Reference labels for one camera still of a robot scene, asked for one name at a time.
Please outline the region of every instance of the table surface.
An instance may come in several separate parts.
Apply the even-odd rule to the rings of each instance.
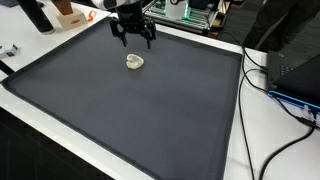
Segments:
[[[56,9],[47,1],[43,2],[46,4],[43,10],[56,28],[54,34],[47,36],[40,35],[19,6],[14,8],[0,6],[0,21],[3,24],[0,27],[0,43],[14,43],[20,48],[17,56],[3,60],[14,70],[26,66],[92,24],[110,15],[109,12],[94,9],[97,16],[92,24],[65,32],[53,16]],[[86,15],[93,9],[78,4],[73,4],[73,6]],[[239,46],[214,39],[161,25],[157,25],[157,29],[221,49],[237,53],[242,52]],[[257,63],[265,64],[265,53],[250,49],[247,51]],[[246,59],[245,68],[254,68],[254,65]],[[5,77],[6,75],[0,71],[0,80]],[[254,84],[264,86],[264,75],[253,72],[249,77]],[[244,123],[257,178],[263,162],[273,151],[287,142],[301,137],[308,131],[308,128],[288,116],[274,100],[253,89],[248,83],[244,83],[241,98]],[[0,86],[0,106],[115,179],[151,179],[148,175],[63,125],[58,120],[15,97],[2,86]],[[290,105],[287,105],[287,107],[296,115],[306,116],[304,111],[299,108]],[[318,163],[320,162],[320,156],[317,156],[320,152],[319,136],[319,132],[316,131],[307,140],[278,155],[270,163],[264,179],[318,179],[317,172],[320,168],[320,163]],[[251,179],[238,106],[234,115],[224,179]]]

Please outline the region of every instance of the gray tray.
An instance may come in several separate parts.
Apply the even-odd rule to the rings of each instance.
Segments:
[[[222,179],[241,55],[161,32],[128,43],[105,19],[2,84],[155,179]]]

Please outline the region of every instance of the cable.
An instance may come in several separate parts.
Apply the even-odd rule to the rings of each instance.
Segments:
[[[242,84],[243,84],[244,79],[246,79],[252,87],[254,87],[254,88],[256,88],[256,89],[258,89],[258,90],[260,90],[260,91],[262,91],[262,92],[268,93],[266,90],[264,90],[264,89],[262,89],[262,88],[260,88],[260,87],[255,86],[255,85],[250,81],[250,79],[249,79],[248,76],[247,76],[247,74],[248,74],[249,72],[251,72],[251,71],[260,71],[260,72],[262,72],[262,73],[267,73],[267,71],[266,71],[267,69],[266,69],[266,67],[260,66],[260,65],[258,65],[256,62],[254,62],[254,61],[249,57],[249,55],[246,53],[245,48],[240,44],[240,42],[239,42],[232,34],[227,33],[227,32],[224,32],[224,33],[229,34],[229,35],[241,46],[242,51],[243,51],[243,55],[242,55],[242,71],[244,72],[244,76],[243,76],[242,79],[241,79],[241,83],[240,83],[240,87],[239,87],[239,95],[238,95],[238,98],[239,98],[239,99],[238,99],[238,103],[239,103],[239,111],[240,111],[241,125],[242,125],[242,130],[243,130],[242,132],[243,132],[243,135],[244,135],[245,145],[246,145],[247,154],[248,154],[248,159],[249,159],[249,163],[250,163],[251,176],[252,176],[252,179],[255,180],[254,170],[253,170],[253,165],[252,165],[252,160],[251,160],[251,155],[250,155],[250,150],[249,150],[249,145],[248,145],[248,140],[247,140],[247,135],[246,135],[246,131],[245,131],[245,127],[244,127],[244,121],[243,121],[243,114],[242,114],[242,107],[241,107],[241,88],[242,88]],[[249,59],[251,60],[251,62],[253,62],[255,65],[257,65],[257,66],[260,67],[261,69],[250,69],[250,70],[248,70],[248,71],[245,72],[245,69],[244,69],[245,55],[246,55],[247,57],[249,57]],[[262,166],[262,168],[261,168],[261,173],[260,173],[260,175],[259,175],[259,180],[263,180],[264,173],[265,173],[265,171],[266,171],[269,163],[271,162],[271,160],[272,160],[275,156],[277,156],[279,153],[281,153],[282,151],[284,151],[284,150],[287,149],[288,147],[290,147],[290,146],[292,146],[292,145],[294,145],[294,144],[296,144],[296,143],[298,143],[298,142],[301,142],[301,141],[307,139],[308,137],[310,137],[310,136],[312,135],[312,133],[314,132],[315,129],[320,129],[320,128],[316,125],[316,122],[315,122],[315,121],[311,122],[311,121],[309,121],[309,120],[307,120],[307,119],[305,119],[305,118],[297,117],[297,116],[293,115],[293,114],[283,105],[283,103],[282,103],[279,99],[277,99],[277,98],[274,98],[274,99],[279,102],[279,104],[281,105],[281,107],[282,107],[290,116],[292,116],[293,118],[295,118],[295,119],[296,119],[297,121],[299,121],[300,123],[302,123],[302,124],[310,127],[310,130],[309,130],[309,131],[307,132],[307,134],[305,134],[304,136],[302,136],[302,137],[300,137],[300,138],[298,138],[298,139],[296,139],[296,140],[294,140],[294,141],[291,141],[291,142],[285,144],[284,146],[282,146],[281,148],[279,148],[278,150],[274,151],[274,152],[266,159],[266,161],[264,162],[264,164],[263,164],[263,166]],[[316,114],[315,112],[313,112],[313,113],[314,113],[314,119],[316,119],[317,114]]]
[[[312,133],[314,132],[314,128],[310,128],[310,130],[307,132],[307,134],[305,134],[304,136],[302,136],[301,138],[298,138],[294,141],[291,141],[289,143],[287,143],[286,145],[282,146],[281,148],[279,148],[278,150],[276,150],[275,152],[273,152],[269,158],[264,162],[263,166],[262,166],[262,169],[261,169],[261,173],[260,173],[260,176],[259,176],[259,180],[263,180],[263,175],[270,163],[270,161],[275,157],[277,156],[279,153],[281,153],[282,151],[284,151],[285,149],[287,149],[288,147],[300,142],[300,141],[303,141],[305,139],[307,139],[308,137],[310,137],[312,135]]]
[[[241,107],[241,89],[242,89],[242,84],[244,79],[246,79],[247,74],[251,71],[260,71],[260,72],[264,72],[261,69],[250,69],[248,71],[246,71],[244,73],[244,76],[241,79],[240,82],[240,87],[239,87],[239,92],[238,92],[238,104],[239,104],[239,112],[240,112],[240,120],[241,120],[241,127],[242,127],[242,132],[243,132],[243,136],[244,136],[244,141],[245,141],[245,145],[246,145],[246,149],[247,149],[247,154],[248,154],[248,159],[249,159],[249,164],[250,164],[250,171],[251,171],[251,176],[252,176],[252,180],[255,180],[254,177],[254,170],[253,170],[253,165],[252,165],[252,160],[251,160],[251,155],[250,155],[250,149],[249,149],[249,145],[248,145],[248,140],[247,140],[247,134],[246,134],[246,130],[244,127],[244,121],[243,121],[243,114],[242,114],[242,107]]]
[[[267,67],[261,66],[261,65],[259,65],[258,63],[256,63],[256,62],[249,56],[249,54],[247,53],[245,47],[243,47],[242,44],[240,43],[240,41],[237,40],[231,33],[228,33],[228,32],[221,32],[221,33],[228,34],[229,36],[231,36],[232,39],[234,39],[234,40],[238,43],[238,45],[242,47],[242,50],[244,51],[244,54],[249,58],[249,60],[250,60],[254,65],[258,66],[258,67],[261,68],[261,69],[268,70]]]
[[[293,118],[295,118],[295,119],[296,119],[297,121],[299,121],[300,123],[302,123],[302,124],[304,124],[304,125],[306,125],[306,126],[308,126],[308,127],[310,127],[310,128],[320,129],[315,122],[309,121],[309,120],[307,120],[307,119],[305,119],[305,118],[303,118],[303,117],[298,117],[298,116],[293,115],[293,114],[286,108],[286,106],[284,106],[284,104],[283,104],[279,99],[277,99],[277,98],[274,98],[274,99],[280,104],[280,106],[283,108],[283,110],[284,110],[287,114],[289,114],[290,116],[292,116]]]

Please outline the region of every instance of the electronic equipment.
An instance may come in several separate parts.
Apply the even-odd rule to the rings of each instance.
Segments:
[[[174,18],[171,15],[168,15],[168,13],[171,13],[170,11],[168,12],[168,7],[173,7],[173,5],[170,3],[170,0],[151,2],[149,5],[143,8],[143,11],[146,12],[145,18],[152,19],[156,23],[183,31],[208,36],[209,32],[222,31],[224,24],[226,23],[227,16],[216,11],[217,7],[221,6],[222,0],[215,0],[215,2],[216,4],[210,4],[210,6],[206,4],[206,7],[208,6],[208,8],[205,8],[204,10],[194,8],[189,4],[188,9],[183,9],[185,10],[185,13],[182,13],[182,8],[179,10],[179,8],[176,7],[175,10],[177,11],[172,13],[180,14],[177,16],[179,18]],[[215,19],[220,19],[221,24],[213,25]]]
[[[190,7],[205,10],[210,3],[210,0],[190,0]]]
[[[309,61],[268,53],[269,96],[314,112],[320,112],[320,55]]]
[[[113,36],[121,39],[124,46],[128,43],[126,33],[132,33],[144,37],[150,48],[150,41],[156,39],[156,26],[152,19],[144,19],[140,0],[92,0],[92,2],[102,10],[116,9],[118,19],[113,18],[110,21],[111,30]]]

